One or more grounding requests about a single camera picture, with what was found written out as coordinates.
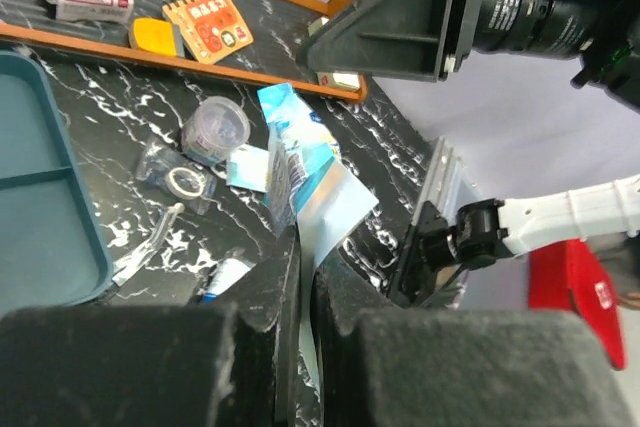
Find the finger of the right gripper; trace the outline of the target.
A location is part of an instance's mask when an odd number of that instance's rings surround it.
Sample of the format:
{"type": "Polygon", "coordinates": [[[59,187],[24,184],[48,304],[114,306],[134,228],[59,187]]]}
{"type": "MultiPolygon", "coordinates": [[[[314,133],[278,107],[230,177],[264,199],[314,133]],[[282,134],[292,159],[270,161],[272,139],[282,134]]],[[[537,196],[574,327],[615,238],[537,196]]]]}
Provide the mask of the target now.
{"type": "Polygon", "coordinates": [[[297,50],[312,71],[439,81],[469,55],[480,0],[353,0],[297,50]]]}

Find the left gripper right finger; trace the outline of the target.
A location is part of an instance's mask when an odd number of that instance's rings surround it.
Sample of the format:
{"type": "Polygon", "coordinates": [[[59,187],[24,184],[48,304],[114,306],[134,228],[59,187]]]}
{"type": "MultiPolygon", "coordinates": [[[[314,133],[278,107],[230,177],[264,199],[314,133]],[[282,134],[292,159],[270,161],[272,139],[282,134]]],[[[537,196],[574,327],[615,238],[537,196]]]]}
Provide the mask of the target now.
{"type": "Polygon", "coordinates": [[[601,345],[557,311],[403,309],[347,266],[315,276],[326,426],[630,426],[601,345]]]}

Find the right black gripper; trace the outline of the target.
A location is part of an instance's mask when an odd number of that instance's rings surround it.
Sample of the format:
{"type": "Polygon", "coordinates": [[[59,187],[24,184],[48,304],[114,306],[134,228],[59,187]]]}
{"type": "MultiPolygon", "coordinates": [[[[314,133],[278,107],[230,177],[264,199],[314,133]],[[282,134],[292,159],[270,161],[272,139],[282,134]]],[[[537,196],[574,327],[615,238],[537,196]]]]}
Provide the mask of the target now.
{"type": "Polygon", "coordinates": [[[573,87],[599,87],[639,107],[639,0],[482,0],[473,47],[578,58],[573,87]]]}

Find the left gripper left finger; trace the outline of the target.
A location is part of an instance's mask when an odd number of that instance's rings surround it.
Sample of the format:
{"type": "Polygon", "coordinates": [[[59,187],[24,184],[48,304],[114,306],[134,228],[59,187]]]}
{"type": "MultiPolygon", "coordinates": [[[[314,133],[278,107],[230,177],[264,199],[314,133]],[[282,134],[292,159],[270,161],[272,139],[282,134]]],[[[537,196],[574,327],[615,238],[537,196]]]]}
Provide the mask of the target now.
{"type": "Polygon", "coordinates": [[[209,304],[23,309],[1,322],[5,426],[291,426],[300,249],[209,304]]]}

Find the blue cotton swab bag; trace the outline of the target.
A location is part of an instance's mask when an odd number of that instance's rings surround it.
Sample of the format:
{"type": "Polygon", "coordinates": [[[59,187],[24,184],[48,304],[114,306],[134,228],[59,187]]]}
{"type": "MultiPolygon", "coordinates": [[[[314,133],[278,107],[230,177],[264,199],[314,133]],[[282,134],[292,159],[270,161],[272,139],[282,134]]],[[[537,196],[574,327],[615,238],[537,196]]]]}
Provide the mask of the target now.
{"type": "Polygon", "coordinates": [[[313,387],[321,389],[311,296],[316,269],[377,206],[376,196],[341,160],[338,141],[289,83],[258,99],[269,130],[266,205],[273,229],[297,228],[300,242],[299,348],[313,387]]]}

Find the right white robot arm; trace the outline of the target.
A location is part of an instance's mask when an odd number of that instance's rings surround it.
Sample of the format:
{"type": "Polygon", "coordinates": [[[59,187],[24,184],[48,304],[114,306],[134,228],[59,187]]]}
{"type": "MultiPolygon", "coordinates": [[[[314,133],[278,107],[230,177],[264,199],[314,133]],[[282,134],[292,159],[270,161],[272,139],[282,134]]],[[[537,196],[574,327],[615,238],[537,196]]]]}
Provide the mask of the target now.
{"type": "MultiPolygon", "coordinates": [[[[472,51],[579,58],[577,88],[639,105],[639,0],[353,0],[303,42],[299,64],[443,81],[472,51]]],[[[528,199],[461,208],[422,238],[433,269],[472,268],[557,242],[639,229],[639,180],[627,177],[528,199]]]]}

